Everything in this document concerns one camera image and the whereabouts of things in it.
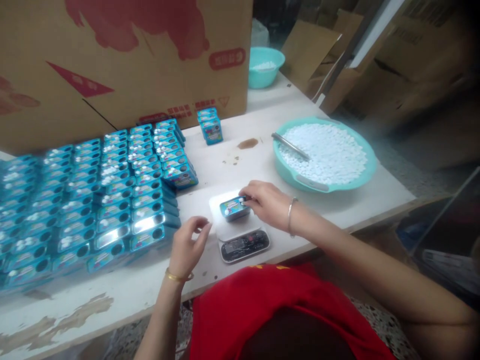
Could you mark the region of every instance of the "blue plastic basin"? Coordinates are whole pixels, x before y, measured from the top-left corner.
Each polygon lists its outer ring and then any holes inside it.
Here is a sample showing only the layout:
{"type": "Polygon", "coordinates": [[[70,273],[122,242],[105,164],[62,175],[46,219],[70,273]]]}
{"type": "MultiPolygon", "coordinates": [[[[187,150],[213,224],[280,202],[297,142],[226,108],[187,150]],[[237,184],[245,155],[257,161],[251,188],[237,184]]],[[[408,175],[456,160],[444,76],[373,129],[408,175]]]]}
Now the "blue plastic basin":
{"type": "Polygon", "coordinates": [[[290,168],[280,154],[280,143],[274,140],[273,152],[275,153],[275,168],[283,180],[296,189],[311,193],[331,193],[337,190],[352,190],[359,188],[370,181],[377,170],[377,158],[370,144],[358,132],[352,130],[341,122],[331,119],[319,119],[316,117],[305,117],[289,121],[283,124],[276,132],[280,135],[284,135],[288,129],[303,124],[333,125],[339,129],[346,130],[363,148],[363,151],[366,154],[367,161],[365,164],[365,170],[360,174],[359,177],[348,184],[320,184],[301,176],[298,172],[290,168]]]}
{"type": "Polygon", "coordinates": [[[250,49],[250,66],[248,70],[248,87],[250,89],[262,89],[273,84],[280,67],[285,62],[285,55],[280,51],[269,47],[252,47],[250,49]],[[275,67],[256,70],[255,66],[272,62],[275,67]]]}

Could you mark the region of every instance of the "bangle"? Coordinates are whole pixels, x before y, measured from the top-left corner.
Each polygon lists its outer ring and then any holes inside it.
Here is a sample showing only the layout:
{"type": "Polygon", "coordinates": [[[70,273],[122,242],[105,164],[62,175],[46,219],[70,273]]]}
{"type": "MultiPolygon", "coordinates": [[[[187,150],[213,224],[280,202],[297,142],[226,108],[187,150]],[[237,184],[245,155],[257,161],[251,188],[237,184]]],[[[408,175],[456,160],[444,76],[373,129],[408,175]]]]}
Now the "bangle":
{"type": "Polygon", "coordinates": [[[294,197],[291,199],[290,202],[290,207],[288,208],[288,233],[290,234],[290,237],[293,239],[295,235],[292,235],[292,230],[290,228],[290,223],[292,222],[292,206],[294,205],[294,202],[298,201],[299,199],[294,197]]]}
{"type": "Polygon", "coordinates": [[[167,267],[166,270],[165,270],[165,275],[167,278],[169,278],[170,280],[173,280],[173,281],[176,281],[178,283],[186,283],[187,281],[190,281],[194,278],[194,273],[191,272],[190,275],[188,275],[187,278],[184,278],[184,277],[180,277],[180,276],[175,276],[173,275],[169,268],[167,267]]]}

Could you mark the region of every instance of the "peeling paint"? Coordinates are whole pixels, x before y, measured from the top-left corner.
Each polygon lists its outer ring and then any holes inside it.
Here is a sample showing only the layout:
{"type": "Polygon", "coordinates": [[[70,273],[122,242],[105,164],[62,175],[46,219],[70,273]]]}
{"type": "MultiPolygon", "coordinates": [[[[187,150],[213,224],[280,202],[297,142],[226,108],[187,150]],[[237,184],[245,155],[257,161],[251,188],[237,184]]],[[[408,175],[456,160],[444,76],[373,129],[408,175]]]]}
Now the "peeling paint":
{"type": "Polygon", "coordinates": [[[27,348],[29,351],[53,345],[55,335],[63,334],[69,329],[81,328],[88,317],[108,311],[113,302],[112,297],[106,297],[106,293],[103,293],[77,307],[70,316],[60,320],[57,325],[55,325],[57,319],[45,316],[36,324],[21,331],[10,335],[0,333],[0,355],[8,354],[26,345],[29,345],[27,348]]]}

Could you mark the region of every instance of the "red shirt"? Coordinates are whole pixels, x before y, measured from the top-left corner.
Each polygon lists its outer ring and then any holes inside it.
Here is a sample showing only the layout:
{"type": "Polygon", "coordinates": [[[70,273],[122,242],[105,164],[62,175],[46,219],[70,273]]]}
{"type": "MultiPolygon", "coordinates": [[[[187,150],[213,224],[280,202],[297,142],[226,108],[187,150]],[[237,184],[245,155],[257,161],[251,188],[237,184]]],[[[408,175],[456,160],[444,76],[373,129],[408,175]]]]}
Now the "red shirt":
{"type": "Polygon", "coordinates": [[[195,299],[190,359],[237,359],[245,342],[284,307],[329,324],[359,360],[395,359],[339,288],[313,272],[269,264],[243,268],[195,299]]]}

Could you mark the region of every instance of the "metal scoop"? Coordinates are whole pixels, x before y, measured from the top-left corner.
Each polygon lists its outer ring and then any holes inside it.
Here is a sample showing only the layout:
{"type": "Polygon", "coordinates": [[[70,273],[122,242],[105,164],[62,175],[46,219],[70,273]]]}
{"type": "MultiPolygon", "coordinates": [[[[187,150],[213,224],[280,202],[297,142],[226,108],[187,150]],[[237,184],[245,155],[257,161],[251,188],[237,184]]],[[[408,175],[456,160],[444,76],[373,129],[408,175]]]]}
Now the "metal scoop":
{"type": "Polygon", "coordinates": [[[306,153],[304,153],[302,150],[300,150],[298,147],[293,145],[290,141],[285,139],[283,136],[279,135],[277,132],[272,132],[271,137],[274,138],[275,140],[278,140],[281,142],[283,145],[286,147],[292,149],[295,151],[298,155],[300,155],[302,158],[304,158],[307,161],[310,161],[310,156],[308,156],[306,153]]]}

